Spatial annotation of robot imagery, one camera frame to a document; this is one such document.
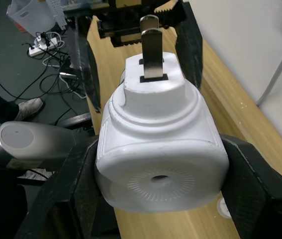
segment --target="white wall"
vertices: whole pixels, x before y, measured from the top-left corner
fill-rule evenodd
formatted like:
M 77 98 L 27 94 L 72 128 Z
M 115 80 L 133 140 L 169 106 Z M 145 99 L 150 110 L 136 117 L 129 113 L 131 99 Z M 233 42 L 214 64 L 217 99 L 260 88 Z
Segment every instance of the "white wall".
M 282 60 L 282 0 L 189 0 L 203 37 L 256 101 Z M 261 106 L 282 135 L 282 74 Z

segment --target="white sticker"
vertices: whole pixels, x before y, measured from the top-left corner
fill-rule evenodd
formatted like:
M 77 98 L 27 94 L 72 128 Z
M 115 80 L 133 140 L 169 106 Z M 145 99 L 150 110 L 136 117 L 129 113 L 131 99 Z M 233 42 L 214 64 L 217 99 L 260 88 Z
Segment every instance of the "white sticker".
M 38 168 L 41 165 L 42 161 L 39 160 L 18 160 L 13 158 L 6 166 L 9 169 L 17 169 L 17 170 L 24 170 L 24 169 L 32 169 Z

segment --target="power strip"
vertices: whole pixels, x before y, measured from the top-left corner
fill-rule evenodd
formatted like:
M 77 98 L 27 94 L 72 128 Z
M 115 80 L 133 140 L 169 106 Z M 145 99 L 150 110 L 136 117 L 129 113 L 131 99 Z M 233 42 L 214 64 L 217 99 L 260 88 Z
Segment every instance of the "power strip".
M 31 49 L 31 47 L 30 47 L 29 48 L 29 56 L 33 57 L 33 56 L 40 55 L 40 54 L 44 53 L 44 51 L 47 51 L 47 49 L 49 49 L 49 50 L 54 49 L 57 46 L 58 46 L 58 40 L 57 40 L 56 37 L 54 37 L 54 38 L 50 39 L 50 46 L 49 47 L 47 47 L 46 44 L 44 44 L 42 46 L 39 45 L 38 47 L 33 46 L 32 47 L 33 49 Z

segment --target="white sneaker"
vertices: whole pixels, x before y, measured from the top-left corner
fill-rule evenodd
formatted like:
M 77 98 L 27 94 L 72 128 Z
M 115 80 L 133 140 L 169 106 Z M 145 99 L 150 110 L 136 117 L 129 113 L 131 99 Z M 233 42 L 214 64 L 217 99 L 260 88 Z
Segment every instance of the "white sneaker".
M 43 101 L 40 98 L 35 98 L 18 104 L 19 112 L 14 121 L 23 121 L 24 119 L 35 115 L 42 109 L 43 105 Z

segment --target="metal prong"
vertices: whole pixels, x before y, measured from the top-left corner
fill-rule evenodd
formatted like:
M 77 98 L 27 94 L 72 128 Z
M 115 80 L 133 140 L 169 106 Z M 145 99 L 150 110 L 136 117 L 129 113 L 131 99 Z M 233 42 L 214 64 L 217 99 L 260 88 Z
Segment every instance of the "metal prong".
M 159 28 L 159 18 L 155 15 L 146 15 L 140 19 L 141 33 L 150 28 Z
M 163 34 L 150 28 L 142 32 L 144 78 L 163 77 Z

